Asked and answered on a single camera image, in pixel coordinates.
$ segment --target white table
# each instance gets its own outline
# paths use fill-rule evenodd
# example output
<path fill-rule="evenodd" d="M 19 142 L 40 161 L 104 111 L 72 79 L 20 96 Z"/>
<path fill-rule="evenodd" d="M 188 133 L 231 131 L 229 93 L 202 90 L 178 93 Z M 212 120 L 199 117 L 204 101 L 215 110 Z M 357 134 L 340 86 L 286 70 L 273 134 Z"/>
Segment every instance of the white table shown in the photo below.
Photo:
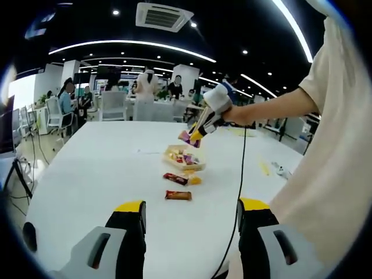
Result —
<path fill-rule="evenodd" d="M 210 278 L 216 271 L 234 224 L 244 137 L 224 128 L 208 135 L 201 148 L 207 161 L 202 185 L 183 188 L 162 175 L 175 171 L 162 152 L 186 129 L 181 123 L 88 122 L 56 155 L 28 209 L 38 251 L 47 270 L 59 270 L 72 247 L 96 226 L 105 226 L 122 203 L 146 201 L 144 279 Z M 290 171 L 302 155 L 272 138 L 246 142 L 242 196 L 270 202 L 284 186 L 265 176 L 259 158 Z M 191 191 L 193 200 L 166 201 L 166 190 Z M 238 233 L 229 255 L 238 249 Z"/>

